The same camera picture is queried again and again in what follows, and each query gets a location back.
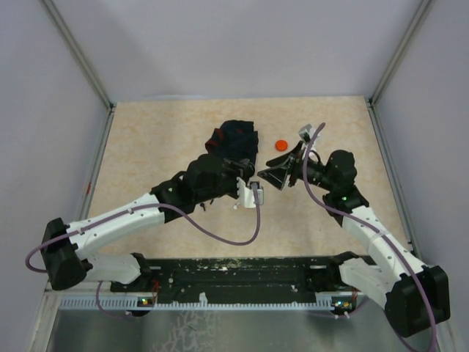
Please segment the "dark navy folded cloth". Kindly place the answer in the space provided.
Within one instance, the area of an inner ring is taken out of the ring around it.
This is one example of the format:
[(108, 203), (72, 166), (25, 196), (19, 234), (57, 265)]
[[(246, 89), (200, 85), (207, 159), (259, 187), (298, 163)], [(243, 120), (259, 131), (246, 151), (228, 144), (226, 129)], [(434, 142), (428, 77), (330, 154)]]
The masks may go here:
[(259, 152), (259, 135), (254, 129), (254, 122), (228, 120), (213, 130), (212, 136), (205, 142), (209, 154), (233, 161), (249, 160), (255, 166)]

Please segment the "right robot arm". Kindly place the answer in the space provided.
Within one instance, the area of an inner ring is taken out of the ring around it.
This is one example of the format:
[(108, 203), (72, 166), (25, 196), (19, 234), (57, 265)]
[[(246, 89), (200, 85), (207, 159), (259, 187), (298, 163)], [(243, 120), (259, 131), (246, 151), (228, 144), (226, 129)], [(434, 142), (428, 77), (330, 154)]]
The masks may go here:
[(328, 284), (336, 290), (354, 287), (381, 308), (393, 330), (411, 337), (451, 317), (446, 272), (429, 266), (403, 247), (376, 217), (355, 184), (357, 169), (351, 152), (335, 150), (327, 163), (306, 155), (299, 142), (290, 152), (266, 163), (259, 177), (277, 188), (302, 181), (306, 188), (325, 190), (318, 203), (339, 226), (357, 239), (376, 268), (352, 252), (332, 258)]

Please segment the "orange earbud case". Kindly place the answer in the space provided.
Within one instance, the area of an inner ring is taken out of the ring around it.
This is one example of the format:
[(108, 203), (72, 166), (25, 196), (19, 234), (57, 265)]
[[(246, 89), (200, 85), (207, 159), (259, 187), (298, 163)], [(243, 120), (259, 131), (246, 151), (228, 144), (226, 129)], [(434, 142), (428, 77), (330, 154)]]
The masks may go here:
[(279, 139), (275, 143), (275, 148), (279, 152), (287, 151), (288, 147), (289, 147), (288, 142), (283, 139)]

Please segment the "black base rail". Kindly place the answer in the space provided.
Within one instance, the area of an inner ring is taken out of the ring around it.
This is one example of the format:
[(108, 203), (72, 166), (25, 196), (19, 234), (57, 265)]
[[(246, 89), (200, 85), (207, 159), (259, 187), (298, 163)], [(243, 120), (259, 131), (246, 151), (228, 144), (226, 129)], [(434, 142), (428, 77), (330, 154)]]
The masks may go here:
[(111, 283), (113, 293), (149, 293), (159, 304), (313, 304), (321, 293), (353, 288), (340, 282), (331, 258), (252, 257), (151, 259), (130, 284)]

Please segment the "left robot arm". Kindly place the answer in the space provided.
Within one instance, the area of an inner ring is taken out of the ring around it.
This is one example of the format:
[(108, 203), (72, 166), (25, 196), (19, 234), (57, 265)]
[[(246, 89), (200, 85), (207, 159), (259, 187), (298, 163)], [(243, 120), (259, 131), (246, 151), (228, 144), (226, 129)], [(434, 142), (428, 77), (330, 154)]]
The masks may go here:
[(162, 182), (138, 199), (94, 218), (66, 224), (47, 223), (40, 254), (53, 290), (82, 282), (117, 282), (138, 291), (152, 283), (152, 272), (142, 254), (119, 256), (100, 250), (116, 240), (148, 227), (188, 219), (197, 205), (228, 196), (244, 208), (259, 210), (263, 188), (251, 181), (254, 166), (248, 159), (231, 161), (204, 154), (185, 171)]

